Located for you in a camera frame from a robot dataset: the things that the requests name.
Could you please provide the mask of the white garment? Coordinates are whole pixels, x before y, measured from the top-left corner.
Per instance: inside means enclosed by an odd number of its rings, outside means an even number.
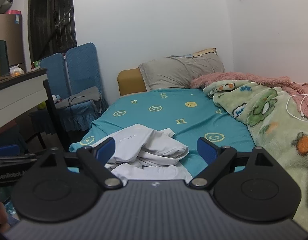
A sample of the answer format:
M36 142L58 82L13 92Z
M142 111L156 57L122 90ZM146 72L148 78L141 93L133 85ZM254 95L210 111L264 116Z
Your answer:
M92 144L96 147L108 138L115 141L115 152L105 167L124 185L129 180L192 180L180 163L189 154L189 147L173 139L167 128L157 131L136 124L114 132Z

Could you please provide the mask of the blue folding chair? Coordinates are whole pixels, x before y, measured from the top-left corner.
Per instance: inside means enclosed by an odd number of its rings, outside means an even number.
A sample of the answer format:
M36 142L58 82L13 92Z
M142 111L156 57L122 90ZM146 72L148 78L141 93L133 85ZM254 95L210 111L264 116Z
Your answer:
M65 131L88 130L108 108L103 96L96 46L89 42L42 59L57 114Z

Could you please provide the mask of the teal patterned bed sheet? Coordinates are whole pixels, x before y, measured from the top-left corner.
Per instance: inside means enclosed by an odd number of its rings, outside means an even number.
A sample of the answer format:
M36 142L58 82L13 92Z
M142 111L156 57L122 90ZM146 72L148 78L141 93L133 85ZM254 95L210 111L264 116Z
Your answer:
M71 144L70 152L91 146L121 129L140 124L161 131L171 129L173 139L189 147L189 154L180 163L194 178L207 163L197 151L200 137L208 137L215 145L231 146L248 152L254 141L247 127L224 109L217 107L200 89L159 89L127 95L94 120L80 142Z

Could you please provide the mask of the green cartoon fleece blanket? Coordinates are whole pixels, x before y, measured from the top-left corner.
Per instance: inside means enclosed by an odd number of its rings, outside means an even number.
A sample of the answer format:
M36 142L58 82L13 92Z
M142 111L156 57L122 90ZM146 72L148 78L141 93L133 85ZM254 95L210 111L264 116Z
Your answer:
M263 147L296 181L302 200L294 221L308 231L308 121L280 87L248 80L207 85L204 94L247 126L256 146Z

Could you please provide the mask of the mustard yellow headboard cushion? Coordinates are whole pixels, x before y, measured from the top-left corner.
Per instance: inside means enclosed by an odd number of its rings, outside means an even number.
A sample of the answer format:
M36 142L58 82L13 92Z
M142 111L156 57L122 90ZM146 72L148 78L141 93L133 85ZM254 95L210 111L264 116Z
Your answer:
M122 70L117 76L120 96L146 92L145 83L138 68Z

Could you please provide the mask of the yellow pillow behind grey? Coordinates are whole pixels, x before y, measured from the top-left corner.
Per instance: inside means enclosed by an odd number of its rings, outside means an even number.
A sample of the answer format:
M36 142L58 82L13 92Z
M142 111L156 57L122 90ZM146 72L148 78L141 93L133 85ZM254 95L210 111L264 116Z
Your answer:
M184 57L196 57L196 56L202 56L202 55L205 55L205 54L208 54L208 53L217 54L217 50L216 50L216 48L208 48L208 49L204 49L204 50L201 50L201 51L197 51L197 52L192 53L192 54L184 55Z

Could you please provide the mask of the pink fuzzy blanket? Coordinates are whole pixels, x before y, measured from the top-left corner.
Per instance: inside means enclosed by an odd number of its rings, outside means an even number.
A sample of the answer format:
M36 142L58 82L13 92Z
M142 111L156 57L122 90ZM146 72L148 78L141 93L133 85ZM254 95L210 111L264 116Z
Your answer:
M288 76L264 77L240 72L212 73L201 75L198 78L193 79L190 84L190 88L204 88L216 81L224 80L248 80L267 87L280 87L290 96L296 95L293 99L297 104L297 109L308 119L308 97L304 99L302 106L300 105L303 99L303 97L301 98L301 94L308 94L308 83L293 82Z

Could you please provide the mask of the dark green storage box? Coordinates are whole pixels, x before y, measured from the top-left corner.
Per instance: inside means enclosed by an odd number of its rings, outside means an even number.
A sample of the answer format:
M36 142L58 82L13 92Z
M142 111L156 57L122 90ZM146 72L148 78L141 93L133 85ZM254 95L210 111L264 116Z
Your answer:
M0 76L10 75L6 41L0 40Z

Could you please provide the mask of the cardboard box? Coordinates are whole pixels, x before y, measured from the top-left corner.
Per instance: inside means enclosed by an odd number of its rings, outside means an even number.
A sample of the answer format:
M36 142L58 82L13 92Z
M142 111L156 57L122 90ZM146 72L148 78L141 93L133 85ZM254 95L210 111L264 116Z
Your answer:
M0 14L0 40L6 42L9 64L26 71L22 34L22 15Z

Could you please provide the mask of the dark window with grille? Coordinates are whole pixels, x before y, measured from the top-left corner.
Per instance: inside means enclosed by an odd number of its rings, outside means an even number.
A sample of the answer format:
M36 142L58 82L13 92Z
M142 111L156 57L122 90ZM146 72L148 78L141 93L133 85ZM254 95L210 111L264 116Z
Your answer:
M31 62L77 46L74 0L28 0Z

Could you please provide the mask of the white desk with black frame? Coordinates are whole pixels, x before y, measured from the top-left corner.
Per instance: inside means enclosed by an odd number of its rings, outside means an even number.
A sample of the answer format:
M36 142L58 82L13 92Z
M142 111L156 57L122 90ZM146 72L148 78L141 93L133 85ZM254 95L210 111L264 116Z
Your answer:
M45 102L53 131L61 136L61 123L51 94L47 69L0 78L0 135L16 126L15 119Z

